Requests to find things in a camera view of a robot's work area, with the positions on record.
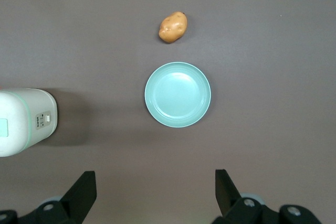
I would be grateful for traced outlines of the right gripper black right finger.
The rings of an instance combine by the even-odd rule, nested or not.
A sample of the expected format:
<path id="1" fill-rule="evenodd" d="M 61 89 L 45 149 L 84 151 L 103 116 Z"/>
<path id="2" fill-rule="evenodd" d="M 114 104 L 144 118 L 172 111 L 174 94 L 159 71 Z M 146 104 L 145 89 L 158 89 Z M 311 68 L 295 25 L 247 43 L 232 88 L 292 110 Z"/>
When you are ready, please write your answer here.
<path id="1" fill-rule="evenodd" d="M 242 197 L 224 169 L 215 171 L 215 196 L 222 213 L 215 223 L 280 223 L 279 213 L 251 197 Z"/>

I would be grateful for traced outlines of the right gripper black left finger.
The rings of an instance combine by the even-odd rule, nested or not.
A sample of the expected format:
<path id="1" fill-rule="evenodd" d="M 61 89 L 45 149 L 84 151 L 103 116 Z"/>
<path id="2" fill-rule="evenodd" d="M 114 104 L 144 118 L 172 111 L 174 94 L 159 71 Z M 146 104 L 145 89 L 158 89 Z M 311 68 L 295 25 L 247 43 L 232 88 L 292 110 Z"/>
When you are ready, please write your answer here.
<path id="1" fill-rule="evenodd" d="M 18 223 L 83 223 L 96 198 L 95 172 L 86 171 L 60 200 L 41 204 Z"/>

